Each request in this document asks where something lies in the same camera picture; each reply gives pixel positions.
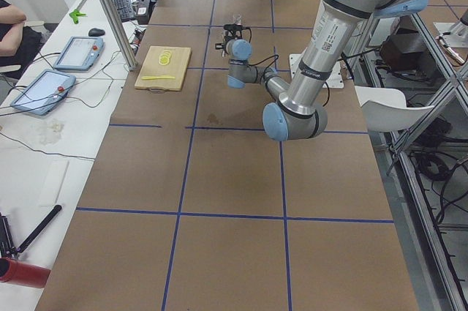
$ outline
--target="black mouse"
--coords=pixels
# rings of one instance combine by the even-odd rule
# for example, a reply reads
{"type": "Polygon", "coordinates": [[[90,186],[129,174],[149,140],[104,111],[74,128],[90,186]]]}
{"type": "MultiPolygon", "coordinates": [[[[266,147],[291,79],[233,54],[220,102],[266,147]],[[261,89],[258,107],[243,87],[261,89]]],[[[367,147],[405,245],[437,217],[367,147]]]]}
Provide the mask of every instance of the black mouse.
{"type": "Polygon", "coordinates": [[[91,28],[88,32],[90,37],[100,37],[105,34],[105,30],[101,28],[91,28]]]}

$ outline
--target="wooden cutting board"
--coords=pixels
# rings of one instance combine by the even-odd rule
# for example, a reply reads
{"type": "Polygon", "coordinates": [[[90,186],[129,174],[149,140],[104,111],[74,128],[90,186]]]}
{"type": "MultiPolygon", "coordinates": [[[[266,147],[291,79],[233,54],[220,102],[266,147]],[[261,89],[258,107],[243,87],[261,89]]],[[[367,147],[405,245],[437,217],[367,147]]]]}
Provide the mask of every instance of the wooden cutting board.
{"type": "Polygon", "coordinates": [[[190,48],[151,46],[135,82],[135,88],[180,91],[184,83],[191,52],[190,48]],[[167,52],[170,54],[169,63],[163,65],[161,61],[165,62],[167,52]]]}

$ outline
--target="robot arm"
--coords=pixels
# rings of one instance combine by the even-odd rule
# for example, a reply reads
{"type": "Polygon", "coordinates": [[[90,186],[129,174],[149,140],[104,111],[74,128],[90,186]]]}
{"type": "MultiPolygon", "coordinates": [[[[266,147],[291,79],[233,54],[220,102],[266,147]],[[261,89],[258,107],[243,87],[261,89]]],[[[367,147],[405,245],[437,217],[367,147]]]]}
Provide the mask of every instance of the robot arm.
{"type": "Polygon", "coordinates": [[[237,39],[226,44],[225,50],[231,56],[228,83],[237,88],[244,83],[261,83],[270,92],[276,102],[266,105],[263,111],[263,125],[270,138],[284,141],[317,136],[325,129],[327,117],[315,100],[358,23],[372,14],[378,18],[410,15],[428,2],[323,0],[325,11],[290,85],[271,68],[252,68],[248,63],[250,44],[237,39]]]}

